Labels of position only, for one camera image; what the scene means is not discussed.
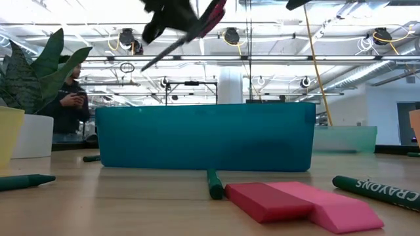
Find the white plant pot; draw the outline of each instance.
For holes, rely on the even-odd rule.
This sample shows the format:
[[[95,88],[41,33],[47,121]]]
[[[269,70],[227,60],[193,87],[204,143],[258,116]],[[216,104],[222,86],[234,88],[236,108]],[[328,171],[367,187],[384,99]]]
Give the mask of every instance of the white plant pot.
[[[51,156],[54,119],[43,115],[25,115],[12,159]]]

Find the green crayon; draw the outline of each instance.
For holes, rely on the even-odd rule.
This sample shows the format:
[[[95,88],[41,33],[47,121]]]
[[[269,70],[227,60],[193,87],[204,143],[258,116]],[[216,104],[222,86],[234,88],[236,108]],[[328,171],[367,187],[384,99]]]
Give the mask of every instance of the green crayon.
[[[215,169],[207,170],[207,181],[209,184],[209,193],[212,199],[221,200],[223,198],[223,185]]]
[[[100,161],[100,155],[86,156],[83,157],[84,162]]]
[[[42,174],[0,177],[0,191],[36,187],[54,180],[55,176]]]
[[[336,176],[333,185],[342,190],[420,212],[420,193],[345,176]]]

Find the smartphone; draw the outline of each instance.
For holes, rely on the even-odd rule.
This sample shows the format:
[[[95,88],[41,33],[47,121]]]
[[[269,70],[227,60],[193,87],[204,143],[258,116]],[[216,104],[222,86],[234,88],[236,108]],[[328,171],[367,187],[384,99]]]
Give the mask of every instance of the smartphone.
[[[86,92],[79,91],[76,93],[76,96],[86,96]]]

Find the snake plant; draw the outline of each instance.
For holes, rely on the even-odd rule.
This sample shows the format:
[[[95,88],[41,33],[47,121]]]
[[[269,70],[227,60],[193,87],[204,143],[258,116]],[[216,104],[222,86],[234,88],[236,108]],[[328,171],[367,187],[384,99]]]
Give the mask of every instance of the snake plant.
[[[12,56],[3,59],[0,67],[0,97],[10,108],[36,114],[51,102],[73,69],[88,57],[91,47],[76,51],[63,64],[58,60],[64,48],[64,32],[52,34],[43,52],[36,60],[10,41]]]

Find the pink eraser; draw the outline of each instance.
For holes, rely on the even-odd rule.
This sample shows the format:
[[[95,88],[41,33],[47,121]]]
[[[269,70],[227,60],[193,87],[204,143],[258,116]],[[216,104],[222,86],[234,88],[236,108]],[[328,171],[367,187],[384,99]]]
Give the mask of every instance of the pink eraser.
[[[309,220],[333,233],[379,229],[384,223],[363,201],[317,189],[299,182],[266,184],[314,205]]]

